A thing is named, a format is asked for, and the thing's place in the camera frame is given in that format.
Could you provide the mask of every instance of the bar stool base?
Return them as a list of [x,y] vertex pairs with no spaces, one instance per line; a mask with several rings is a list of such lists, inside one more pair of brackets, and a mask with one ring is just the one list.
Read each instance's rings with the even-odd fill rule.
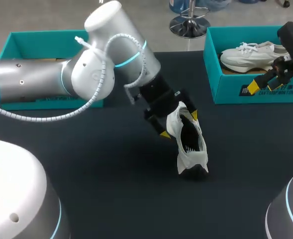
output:
[[206,35],[209,21],[205,18],[185,19],[177,16],[170,23],[170,30],[177,36],[183,38],[199,38]]

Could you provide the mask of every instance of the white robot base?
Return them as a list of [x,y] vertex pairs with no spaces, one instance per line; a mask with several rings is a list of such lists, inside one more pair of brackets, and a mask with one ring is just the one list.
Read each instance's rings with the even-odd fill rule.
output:
[[0,238],[70,239],[67,215],[29,151],[0,141]]

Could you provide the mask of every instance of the teal shoebox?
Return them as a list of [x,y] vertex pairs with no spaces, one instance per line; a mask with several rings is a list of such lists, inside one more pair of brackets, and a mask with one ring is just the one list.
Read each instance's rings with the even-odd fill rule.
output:
[[[0,54],[0,60],[72,58],[82,48],[75,36],[88,39],[85,30],[12,32]],[[34,102],[1,104],[1,107],[5,110],[77,109],[85,103],[76,97],[57,96]],[[103,107],[103,101],[93,103],[92,107]]]
[[270,91],[262,89],[250,95],[247,86],[258,74],[223,74],[218,56],[223,50],[236,48],[241,42],[280,44],[277,31],[281,26],[209,27],[204,61],[215,104],[293,103],[293,78],[285,86]]

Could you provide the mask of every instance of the cable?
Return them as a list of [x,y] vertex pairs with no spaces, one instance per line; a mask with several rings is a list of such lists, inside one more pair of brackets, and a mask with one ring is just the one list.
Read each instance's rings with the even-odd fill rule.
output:
[[[105,54],[104,57],[106,57],[106,54],[107,54],[107,52],[109,50],[110,44],[114,40],[116,40],[117,38],[128,38],[128,39],[130,39],[137,46],[138,50],[141,52],[141,57],[142,57],[142,60],[143,60],[142,70],[141,70],[140,76],[134,82],[132,82],[130,84],[127,84],[127,85],[124,85],[125,89],[129,89],[129,88],[137,86],[138,83],[140,83],[140,81],[143,79],[143,76],[145,75],[145,72],[146,72],[145,54],[144,54],[144,50],[143,50],[141,44],[133,36],[128,35],[128,34],[120,33],[120,34],[117,34],[117,35],[113,36],[106,43],[105,48],[104,48],[104,54]],[[45,117],[45,118],[21,116],[21,115],[17,115],[17,114],[8,112],[6,110],[3,110],[1,108],[0,108],[0,114],[4,115],[4,116],[7,116],[7,117],[10,117],[10,118],[13,118],[13,119],[16,119],[16,120],[27,121],[27,122],[53,122],[53,121],[59,121],[59,120],[66,120],[66,119],[69,119],[69,118],[74,117],[76,115],[79,115],[80,113],[85,111],[87,108],[89,108],[92,105],[92,103],[94,101],[96,101],[96,99],[98,97],[98,94],[99,94],[99,92],[101,90],[101,87],[103,85],[104,78],[105,78],[106,61],[105,61],[104,57],[102,58],[102,70],[101,70],[100,81],[98,83],[98,87],[97,87],[94,95],[92,96],[91,99],[88,100],[87,103],[85,103],[82,107],[78,108],[77,110],[75,110],[73,112],[70,112],[68,114],[65,114],[65,115],[54,116],[54,117]],[[127,90],[126,93],[128,94],[129,98],[132,97],[128,90]]]

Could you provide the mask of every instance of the table surface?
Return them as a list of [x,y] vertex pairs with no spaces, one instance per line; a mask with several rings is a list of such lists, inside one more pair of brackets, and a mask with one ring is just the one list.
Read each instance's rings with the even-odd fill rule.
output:
[[202,52],[156,56],[166,80],[187,89],[198,108],[207,180],[178,177],[176,143],[156,135],[121,80],[103,109],[74,119],[36,124],[0,116],[0,139],[40,160],[75,239],[266,238],[267,207],[293,176],[293,104],[214,105]]

